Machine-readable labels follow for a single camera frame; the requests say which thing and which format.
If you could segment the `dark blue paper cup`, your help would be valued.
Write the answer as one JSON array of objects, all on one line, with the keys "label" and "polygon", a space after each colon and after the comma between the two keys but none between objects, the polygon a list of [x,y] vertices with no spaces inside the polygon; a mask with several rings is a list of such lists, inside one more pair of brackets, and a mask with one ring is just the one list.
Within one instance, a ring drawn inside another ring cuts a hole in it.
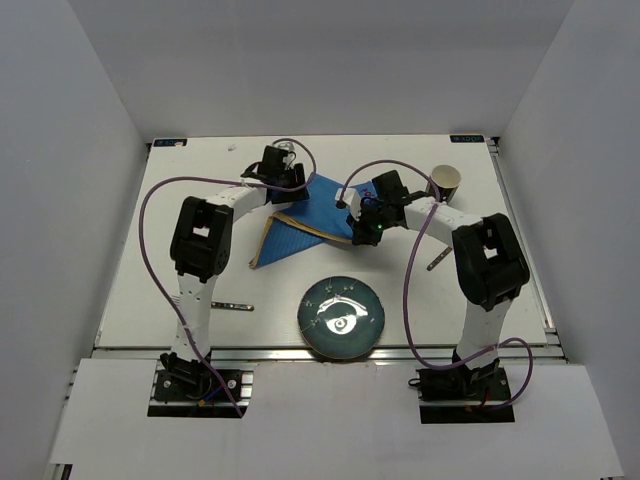
[{"label": "dark blue paper cup", "polygon": [[427,185],[427,195],[436,197],[439,194],[441,202],[449,203],[461,184],[462,176],[451,165],[438,165],[431,172],[431,180]]}]

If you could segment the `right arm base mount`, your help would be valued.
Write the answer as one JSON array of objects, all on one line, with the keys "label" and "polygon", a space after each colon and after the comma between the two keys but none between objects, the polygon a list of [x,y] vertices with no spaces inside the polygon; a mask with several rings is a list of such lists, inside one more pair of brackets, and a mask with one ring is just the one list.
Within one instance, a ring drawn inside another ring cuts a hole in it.
[{"label": "right arm base mount", "polygon": [[511,389],[503,367],[479,380],[459,367],[451,370],[419,369],[408,386],[418,394],[420,421],[424,425],[514,423]]}]

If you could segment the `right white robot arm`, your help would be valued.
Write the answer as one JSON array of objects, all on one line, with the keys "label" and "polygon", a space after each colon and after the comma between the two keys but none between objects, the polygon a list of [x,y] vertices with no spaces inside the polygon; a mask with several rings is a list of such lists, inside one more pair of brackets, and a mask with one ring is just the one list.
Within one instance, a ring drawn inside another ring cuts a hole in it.
[{"label": "right white robot arm", "polygon": [[417,233],[402,287],[403,322],[413,353],[417,350],[409,325],[408,295],[419,244],[429,236],[452,249],[457,282],[466,299],[461,338],[451,364],[435,365],[423,358],[418,361],[431,370],[455,369],[451,374],[453,390],[463,398],[475,398],[486,389],[487,374],[497,369],[504,319],[530,279],[512,224],[501,213],[480,217],[448,206],[433,183],[411,192],[395,170],[379,175],[372,183],[372,197],[348,187],[336,194],[336,206],[348,210],[352,243],[376,246],[383,232],[395,227]]}]

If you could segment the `blue pikachu placemat cloth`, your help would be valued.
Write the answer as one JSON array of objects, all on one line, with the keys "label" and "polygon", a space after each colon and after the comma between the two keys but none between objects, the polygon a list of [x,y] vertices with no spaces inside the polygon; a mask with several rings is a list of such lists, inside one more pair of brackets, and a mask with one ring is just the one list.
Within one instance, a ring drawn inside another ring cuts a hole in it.
[{"label": "blue pikachu placemat cloth", "polygon": [[350,244],[348,211],[335,206],[335,195],[341,187],[340,183],[317,175],[308,187],[308,200],[295,202],[267,219],[249,266],[264,267],[325,241]]}]

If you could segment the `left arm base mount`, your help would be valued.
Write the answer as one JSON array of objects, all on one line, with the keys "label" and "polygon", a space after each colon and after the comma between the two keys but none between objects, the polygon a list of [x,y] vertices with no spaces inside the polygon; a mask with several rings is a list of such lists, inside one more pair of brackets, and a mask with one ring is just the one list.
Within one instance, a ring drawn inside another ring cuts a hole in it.
[{"label": "left arm base mount", "polygon": [[239,419],[248,409],[248,371],[219,369],[175,353],[160,355],[147,416],[151,418]]}]

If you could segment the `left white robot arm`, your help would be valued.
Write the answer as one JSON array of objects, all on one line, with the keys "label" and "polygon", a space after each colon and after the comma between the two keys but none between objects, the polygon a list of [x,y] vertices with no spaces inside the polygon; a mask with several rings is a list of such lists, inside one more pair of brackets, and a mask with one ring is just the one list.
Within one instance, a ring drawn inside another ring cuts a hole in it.
[{"label": "left white robot arm", "polygon": [[185,361],[198,361],[210,353],[209,325],[213,290],[226,268],[235,221],[267,204],[305,201],[309,194],[304,167],[292,160],[290,142],[266,146],[262,160],[249,166],[242,183],[208,198],[188,197],[181,206],[170,245],[179,286],[182,314],[171,352]]}]

